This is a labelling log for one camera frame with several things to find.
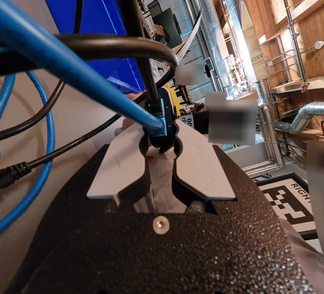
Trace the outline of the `silver round duct pipe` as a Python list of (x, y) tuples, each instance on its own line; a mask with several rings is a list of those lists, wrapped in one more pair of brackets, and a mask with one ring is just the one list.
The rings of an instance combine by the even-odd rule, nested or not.
[(285, 165), (285, 161), (272, 121), (273, 102), (270, 97), (269, 86), (266, 79), (257, 81), (255, 85), (259, 97), (257, 118), (265, 143), (266, 152), (269, 161), (279, 168), (282, 168)]

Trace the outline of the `black network switch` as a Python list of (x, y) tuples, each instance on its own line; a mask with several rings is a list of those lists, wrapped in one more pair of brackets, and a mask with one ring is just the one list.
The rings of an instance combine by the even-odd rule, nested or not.
[(151, 145), (155, 148), (159, 148), (159, 153), (162, 154), (174, 146), (176, 127), (174, 123), (175, 116), (173, 113), (173, 105), (171, 104), (168, 90), (158, 88), (157, 91), (160, 95), (161, 101), (163, 102), (164, 109), (164, 117), (159, 118), (159, 120), (164, 122), (165, 129), (164, 132), (160, 131), (160, 133), (150, 129), (145, 130), (149, 136)]

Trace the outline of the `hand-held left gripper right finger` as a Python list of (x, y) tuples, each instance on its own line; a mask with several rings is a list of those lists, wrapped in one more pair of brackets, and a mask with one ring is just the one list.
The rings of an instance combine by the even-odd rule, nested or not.
[(213, 202), (236, 200), (221, 162), (202, 134), (180, 119), (174, 125), (172, 193), (187, 207), (200, 202), (206, 213), (217, 214)]

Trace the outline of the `black partition panel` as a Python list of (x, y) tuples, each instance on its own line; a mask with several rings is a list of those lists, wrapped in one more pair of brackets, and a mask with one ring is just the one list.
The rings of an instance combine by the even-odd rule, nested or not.
[(169, 48), (175, 48), (182, 43), (180, 28), (173, 18), (173, 12), (170, 7), (152, 19), (154, 24), (161, 26), (168, 33), (170, 40), (167, 46)]

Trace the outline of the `white hanging banner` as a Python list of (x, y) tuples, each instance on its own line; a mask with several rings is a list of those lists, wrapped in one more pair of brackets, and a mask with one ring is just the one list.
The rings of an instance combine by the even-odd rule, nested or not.
[(188, 39), (185, 42), (182, 42), (181, 45), (179, 45), (179, 47), (176, 50), (176, 55), (178, 57), (178, 61), (181, 61), (185, 55), (185, 53), (188, 51), (192, 40), (194, 39), (194, 37), (196, 36), (196, 33), (198, 31), (198, 29), (200, 28), (200, 21), (201, 21), (201, 17), (202, 17), (202, 9), (200, 9), (196, 21), (194, 23), (193, 29), (190, 32), (190, 35), (188, 37)]

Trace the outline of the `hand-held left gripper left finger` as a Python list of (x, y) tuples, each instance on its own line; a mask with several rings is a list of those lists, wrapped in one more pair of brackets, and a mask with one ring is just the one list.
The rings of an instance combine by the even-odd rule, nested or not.
[(150, 189), (147, 151), (148, 135), (142, 126), (124, 130), (109, 145), (87, 198), (113, 199), (118, 206), (142, 199)]

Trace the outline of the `person's right hand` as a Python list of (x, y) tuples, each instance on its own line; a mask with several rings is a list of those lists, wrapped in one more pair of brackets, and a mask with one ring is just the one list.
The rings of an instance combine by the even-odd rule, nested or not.
[[(144, 91), (142, 91), (142, 92), (140, 92), (140, 93), (137, 93), (137, 94), (135, 94), (135, 93), (129, 93), (129, 94), (127, 94), (126, 96), (127, 96), (129, 99), (134, 100), (134, 99), (140, 97), (140, 96), (141, 96), (143, 93), (145, 93), (145, 92), (146, 92), (146, 90), (144, 90)], [(132, 120), (130, 120), (130, 119), (128, 119), (128, 118), (125, 118), (125, 119), (123, 120), (123, 123), (122, 123), (122, 127), (121, 127), (121, 128), (122, 128), (122, 130), (124, 131), (124, 130), (126, 130), (127, 128), (131, 127), (133, 124), (135, 124), (134, 121), (132, 121)], [(149, 164), (149, 166), (152, 165), (154, 158), (153, 158), (152, 156), (146, 156), (146, 158), (147, 158), (147, 160), (148, 160), (148, 164)]]

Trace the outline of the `silver elbow duct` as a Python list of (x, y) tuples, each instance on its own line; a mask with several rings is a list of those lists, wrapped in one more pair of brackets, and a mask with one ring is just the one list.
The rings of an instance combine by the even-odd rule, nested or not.
[(291, 124), (275, 121), (273, 126), (276, 130), (288, 133), (288, 134), (299, 134), (301, 133), (308, 122), (314, 116), (323, 116), (324, 115), (324, 103), (323, 102), (313, 102), (307, 105), (304, 105), (297, 113)]

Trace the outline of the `silver spiral ventilation duct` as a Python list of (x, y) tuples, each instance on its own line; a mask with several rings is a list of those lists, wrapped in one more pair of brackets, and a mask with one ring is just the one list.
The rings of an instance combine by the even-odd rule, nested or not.
[(207, 45), (217, 80), (228, 97), (233, 98), (234, 86), (230, 74), (226, 71), (229, 51), (226, 45), (220, 19), (216, 12), (213, 0), (192, 0), (198, 13), (201, 14), (200, 27)]

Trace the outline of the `blue plastic bin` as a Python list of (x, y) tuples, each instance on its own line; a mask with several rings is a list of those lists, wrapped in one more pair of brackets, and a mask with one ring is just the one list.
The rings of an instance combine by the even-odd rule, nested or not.
[[(45, 0), (59, 33), (73, 33), (76, 0)], [(126, 35), (116, 0), (84, 0), (81, 34)], [(135, 59), (87, 61), (88, 65), (124, 94), (144, 91)]]

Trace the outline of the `yellow plastic bin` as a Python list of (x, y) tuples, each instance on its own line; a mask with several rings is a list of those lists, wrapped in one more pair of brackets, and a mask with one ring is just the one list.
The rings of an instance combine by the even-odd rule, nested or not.
[(176, 96), (176, 93), (173, 88), (171, 88), (167, 83), (163, 87), (167, 92), (171, 103), (171, 109), (173, 111), (174, 119), (178, 119), (180, 116), (180, 110), (182, 109), (179, 103), (179, 100)]

